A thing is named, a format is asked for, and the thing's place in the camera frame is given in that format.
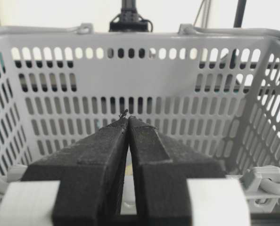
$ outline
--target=black cable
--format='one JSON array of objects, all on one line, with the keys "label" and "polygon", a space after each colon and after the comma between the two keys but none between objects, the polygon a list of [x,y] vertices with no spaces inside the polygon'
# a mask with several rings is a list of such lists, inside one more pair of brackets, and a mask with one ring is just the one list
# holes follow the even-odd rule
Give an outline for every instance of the black cable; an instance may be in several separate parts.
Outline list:
[{"label": "black cable", "polygon": [[141,21],[148,22],[150,24],[150,32],[153,32],[153,30],[154,30],[153,22],[151,22],[150,20],[147,20],[147,19],[141,19]]}]

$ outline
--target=wall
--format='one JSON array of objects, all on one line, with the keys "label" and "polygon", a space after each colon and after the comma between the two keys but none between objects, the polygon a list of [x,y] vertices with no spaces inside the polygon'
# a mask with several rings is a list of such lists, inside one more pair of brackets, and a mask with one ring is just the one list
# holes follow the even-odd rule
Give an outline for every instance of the wall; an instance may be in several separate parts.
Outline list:
[{"label": "wall", "polygon": [[[156,32],[176,32],[193,23],[201,0],[138,0],[138,12],[153,21]],[[106,32],[120,12],[121,0],[0,0],[0,24],[72,27],[93,23]]]}]

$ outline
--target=black bracket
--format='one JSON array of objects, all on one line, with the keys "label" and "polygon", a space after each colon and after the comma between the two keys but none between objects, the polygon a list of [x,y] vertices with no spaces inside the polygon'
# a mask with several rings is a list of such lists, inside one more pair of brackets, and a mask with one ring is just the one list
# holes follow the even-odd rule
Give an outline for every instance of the black bracket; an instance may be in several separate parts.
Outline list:
[{"label": "black bracket", "polygon": [[136,0],[122,0],[121,13],[110,22],[110,32],[148,32],[153,31],[150,20],[144,19],[137,12]]}]

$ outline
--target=metal rod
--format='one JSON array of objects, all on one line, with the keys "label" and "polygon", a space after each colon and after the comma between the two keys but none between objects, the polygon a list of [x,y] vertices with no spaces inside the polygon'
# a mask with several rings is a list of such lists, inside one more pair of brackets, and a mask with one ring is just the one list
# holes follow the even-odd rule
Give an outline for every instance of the metal rod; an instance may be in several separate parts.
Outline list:
[{"label": "metal rod", "polygon": [[233,27],[242,27],[247,0],[239,0]]}]

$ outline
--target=black pole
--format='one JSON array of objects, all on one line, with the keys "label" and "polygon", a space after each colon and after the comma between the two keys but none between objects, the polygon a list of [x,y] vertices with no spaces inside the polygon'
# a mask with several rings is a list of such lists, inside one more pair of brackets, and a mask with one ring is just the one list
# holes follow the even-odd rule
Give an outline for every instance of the black pole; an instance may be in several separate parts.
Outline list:
[{"label": "black pole", "polygon": [[233,27],[242,27],[247,0],[239,0]]},{"label": "black pole", "polygon": [[[235,18],[234,18],[234,25],[233,25],[233,27],[235,27],[235,28],[242,27],[246,2],[247,2],[247,0],[239,0],[239,2],[238,2],[238,7],[236,9]],[[230,68],[234,68],[235,58],[236,58],[236,50],[234,50],[233,53],[232,53]]]}]

